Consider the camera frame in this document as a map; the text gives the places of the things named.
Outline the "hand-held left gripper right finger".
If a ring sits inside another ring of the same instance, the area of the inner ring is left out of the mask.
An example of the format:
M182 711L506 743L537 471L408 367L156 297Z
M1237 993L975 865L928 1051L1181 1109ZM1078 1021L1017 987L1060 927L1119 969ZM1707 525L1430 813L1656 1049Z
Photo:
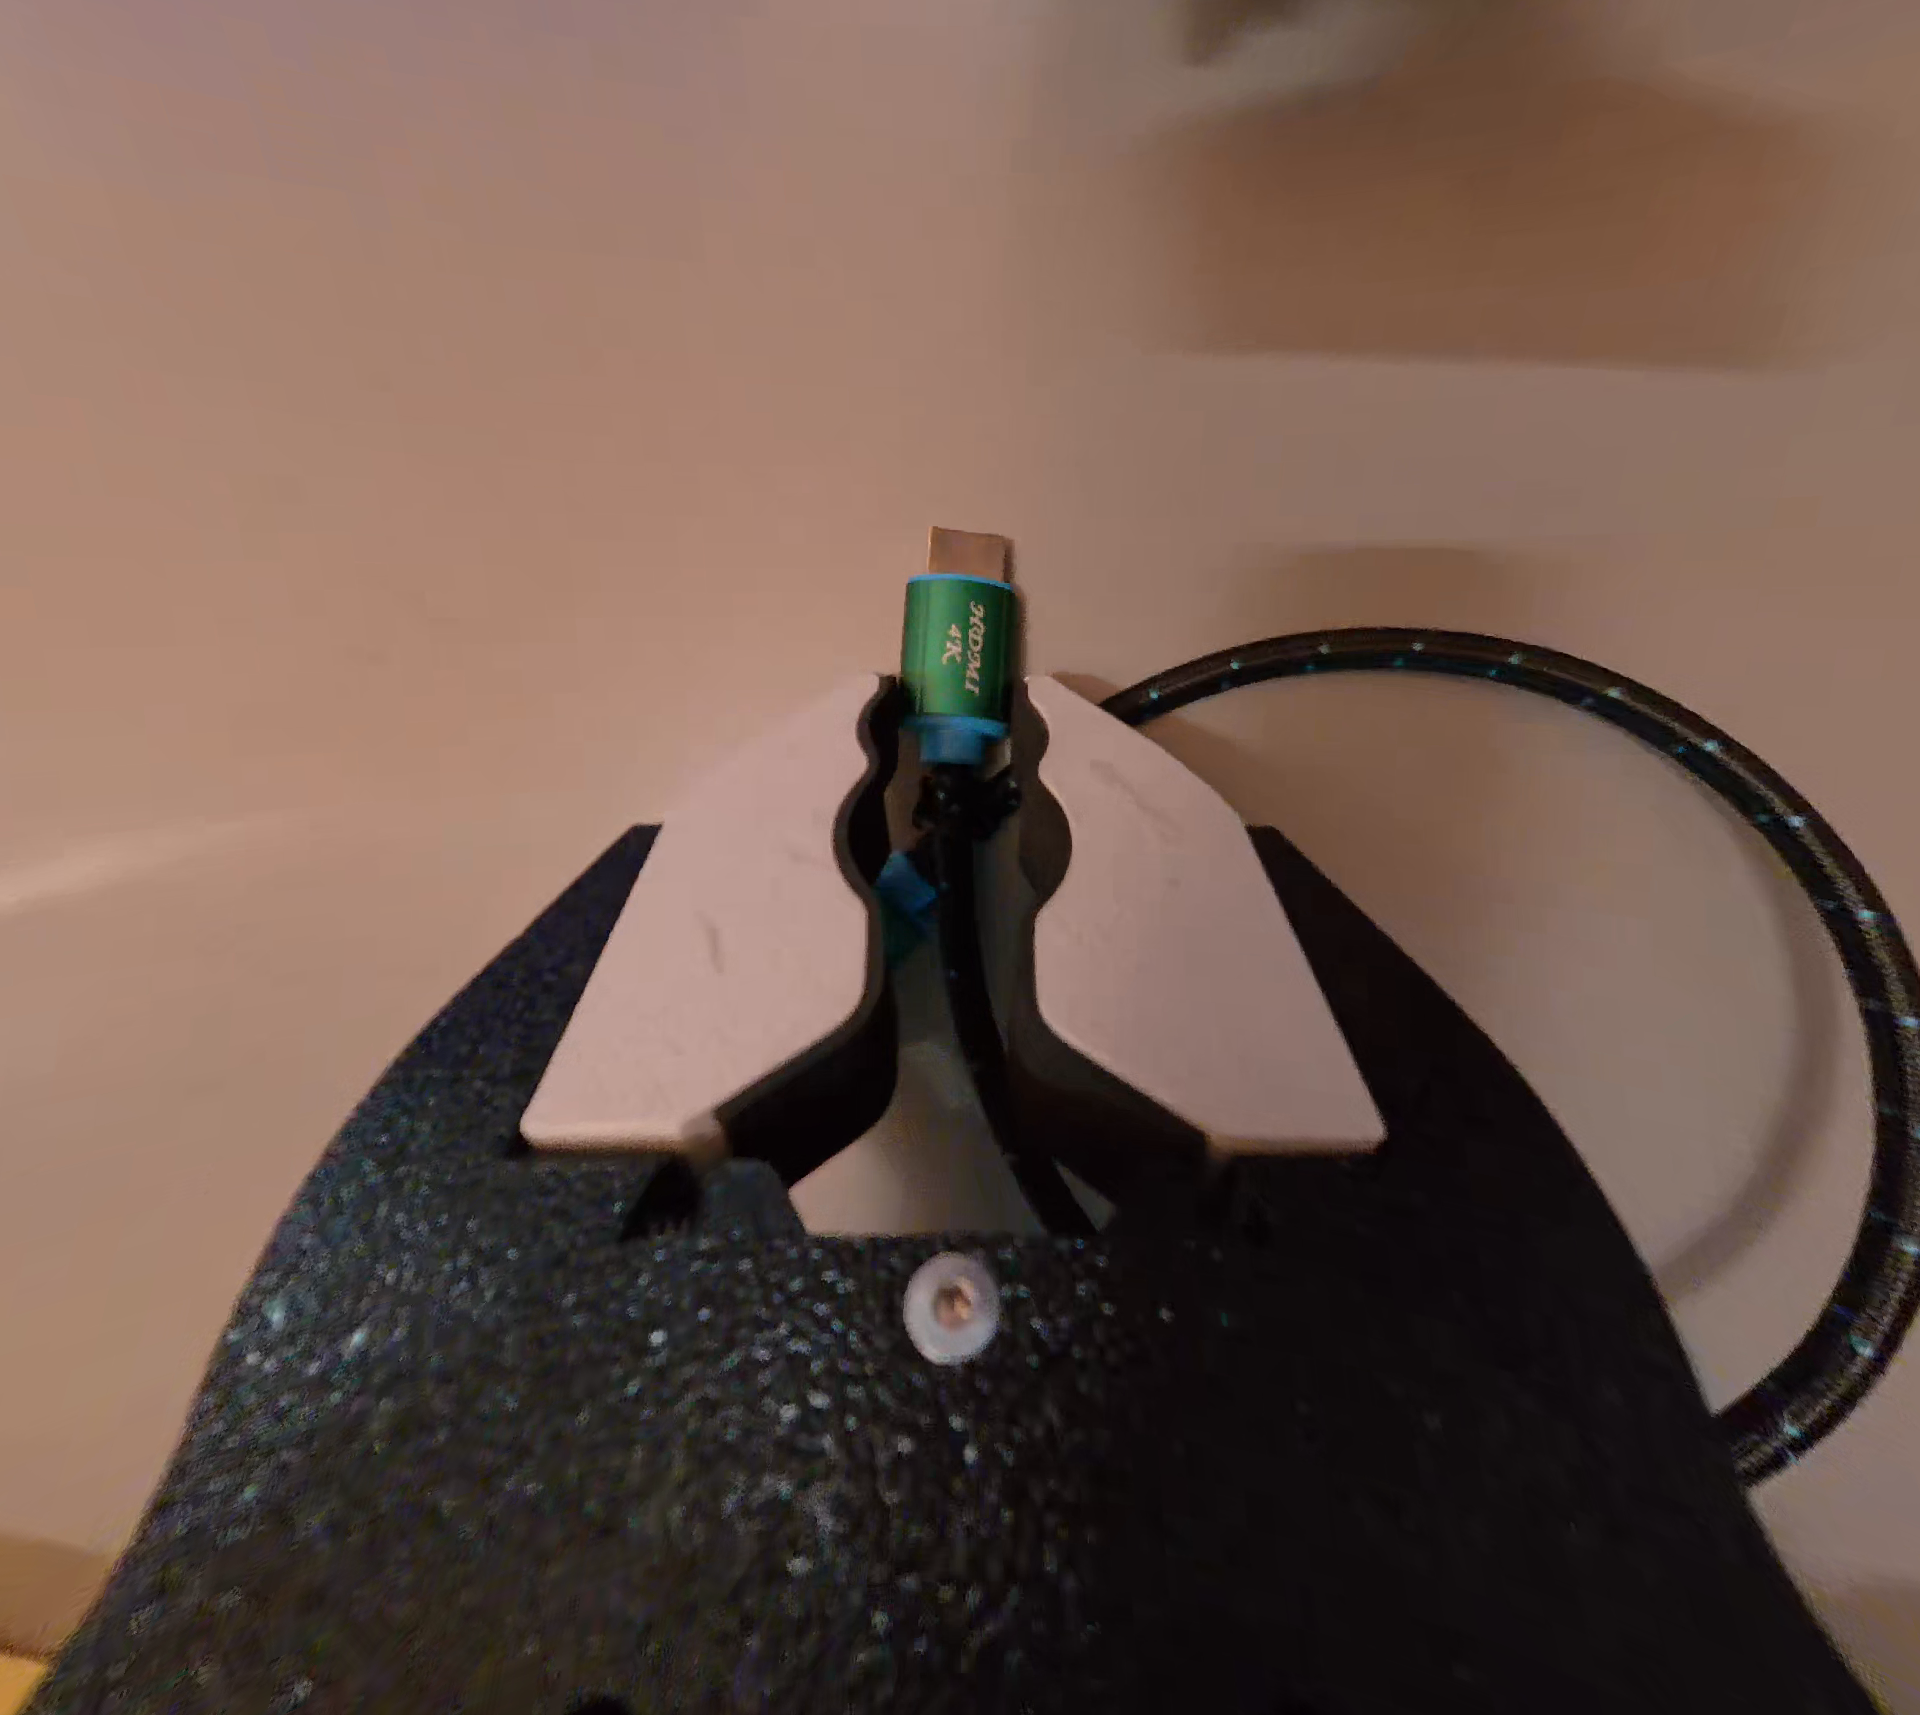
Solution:
M1054 675L1016 701L1002 1027L1016 1123L1083 1183L1383 1141L1236 809Z

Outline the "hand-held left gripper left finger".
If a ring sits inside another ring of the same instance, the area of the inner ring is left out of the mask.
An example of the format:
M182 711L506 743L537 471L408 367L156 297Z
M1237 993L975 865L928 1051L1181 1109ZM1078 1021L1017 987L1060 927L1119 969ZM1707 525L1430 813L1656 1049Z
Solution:
M521 1111L532 1151L752 1159L792 1185L882 1119L900 719L897 679L854 673L682 789Z

